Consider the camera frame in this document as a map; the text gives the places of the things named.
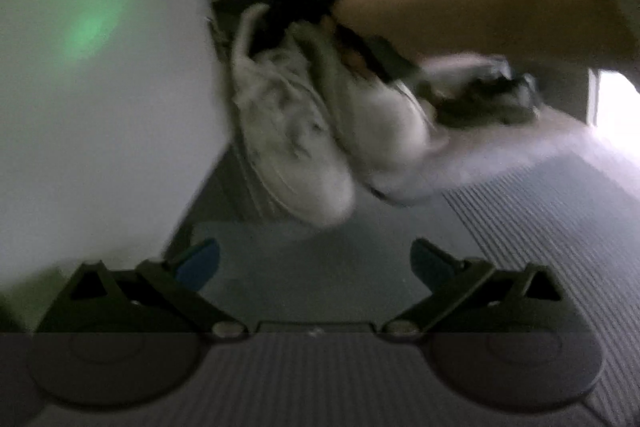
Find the hand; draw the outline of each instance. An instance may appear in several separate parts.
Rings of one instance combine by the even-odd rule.
[[[360,78],[367,80],[375,80],[377,76],[367,66],[367,61],[356,50],[350,48],[340,39],[337,31],[337,25],[333,18],[325,16],[320,21],[320,27],[331,36],[338,55],[340,55],[340,61],[347,67],[351,73],[356,74]]]
[[[332,13],[338,24],[362,37],[384,36],[396,0],[336,0]]]

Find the gray floor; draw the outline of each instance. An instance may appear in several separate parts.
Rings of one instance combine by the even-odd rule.
[[[586,404],[640,423],[640,201],[575,154],[450,190],[447,201],[488,259],[551,266],[606,350]]]
[[[192,241],[215,237],[222,246],[221,269],[202,295],[252,326],[261,319],[387,321],[428,294],[409,267],[414,238],[427,237],[459,257],[482,257],[440,195],[443,190],[568,152],[640,197],[633,163],[590,128],[551,109],[534,125],[455,133],[450,147],[395,188],[407,206],[388,204],[361,188],[351,219],[331,230],[287,217],[251,179],[240,184],[250,172],[241,172],[230,153],[184,227]]]

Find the shoelace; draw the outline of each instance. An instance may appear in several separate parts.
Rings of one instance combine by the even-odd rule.
[[[287,48],[267,50],[250,66],[256,82],[243,87],[234,98],[242,110],[259,111],[273,123],[276,137],[285,138],[296,155],[311,156],[314,137],[329,131],[328,114],[322,99],[304,80],[308,60]]]

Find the round pad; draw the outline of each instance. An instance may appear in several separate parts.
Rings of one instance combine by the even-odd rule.
[[[80,332],[37,333],[34,381],[56,399],[101,408],[139,404],[177,387],[200,358],[198,336],[175,315],[136,308],[126,319]]]
[[[556,409],[578,400],[593,388],[603,364],[600,345],[589,331],[517,322],[492,331],[435,333],[430,359],[460,393],[516,412]]]
[[[5,326],[0,311],[0,325]],[[27,366],[31,337],[26,333],[0,333],[0,425],[26,425],[46,405],[29,375]]]

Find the ribbed floor mat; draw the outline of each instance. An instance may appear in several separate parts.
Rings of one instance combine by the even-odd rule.
[[[174,395],[103,415],[50,407],[31,427],[602,427],[572,406],[511,415],[442,384],[411,346],[370,334],[263,333],[213,349]]]
[[[573,155],[444,195],[500,267],[556,269],[606,349],[587,403],[640,425],[640,201]]]

